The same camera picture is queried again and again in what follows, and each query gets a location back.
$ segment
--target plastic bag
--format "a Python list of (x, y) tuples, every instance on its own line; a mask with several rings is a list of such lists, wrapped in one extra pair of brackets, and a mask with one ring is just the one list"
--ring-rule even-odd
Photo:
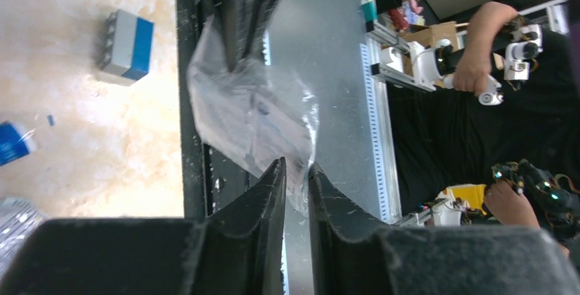
[(52, 115), (0, 113), (0, 166), (35, 152), (37, 133), (53, 125)]
[(287, 196), (306, 214), (304, 182), (314, 161), (318, 103), (298, 75), (249, 58), (228, 72), (213, 17), (187, 72), (201, 139), (256, 177), (274, 159), (286, 157)]
[(0, 198), (0, 279), (26, 237), (46, 219), (25, 199)]

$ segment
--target person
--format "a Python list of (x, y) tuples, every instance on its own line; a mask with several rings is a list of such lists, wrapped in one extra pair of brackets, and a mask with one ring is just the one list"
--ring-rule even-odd
[[(525, 158), (580, 184), (580, 100), (564, 35), (543, 29), (537, 68), (520, 90), (503, 80), (503, 71), (492, 74), (502, 83), (502, 104), (484, 106), (477, 100), (492, 70), (493, 40), (517, 17), (514, 8), (497, 2), (475, 13), (453, 90), (419, 93), (388, 87), (404, 214), (447, 186), (485, 183), (491, 187), (484, 202), (499, 222), (550, 231), (530, 196), (517, 195), (506, 182), (493, 184), (491, 166)], [(570, 242), (561, 241), (566, 254)]]

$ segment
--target black fabric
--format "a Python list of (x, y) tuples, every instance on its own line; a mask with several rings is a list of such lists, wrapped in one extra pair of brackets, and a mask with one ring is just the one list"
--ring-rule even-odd
[(492, 183), (493, 164), (522, 158), (580, 185), (580, 101), (568, 40), (547, 29), (543, 36), (539, 65), (521, 90), (494, 75), (505, 98), (498, 106), (455, 90), (418, 94), (389, 87), (404, 214), (448, 185)]

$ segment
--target yellow object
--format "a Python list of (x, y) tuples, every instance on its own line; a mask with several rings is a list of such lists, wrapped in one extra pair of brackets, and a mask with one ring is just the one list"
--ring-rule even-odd
[(453, 196), (461, 198), (464, 201), (469, 202), (471, 208), (482, 208), (484, 203), (484, 190), (486, 186), (484, 184), (466, 184), (466, 185), (455, 185), (453, 187), (448, 187), (447, 189), (453, 193)]

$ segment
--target human arm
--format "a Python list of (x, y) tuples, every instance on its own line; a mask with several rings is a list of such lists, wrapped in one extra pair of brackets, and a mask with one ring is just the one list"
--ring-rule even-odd
[[(503, 225), (520, 225), (532, 229), (541, 229), (538, 218), (533, 212), (530, 202), (523, 195), (513, 191), (506, 181), (500, 181), (491, 186), (487, 191), (484, 203), (493, 216)], [(564, 256), (568, 257), (570, 251), (558, 244)]]
[(487, 76), (492, 70), (490, 55), (495, 36), (517, 16), (514, 8), (502, 3), (488, 2), (481, 6), (467, 26), (467, 45), (456, 67), (453, 88), (474, 92), (475, 96), (485, 92)]

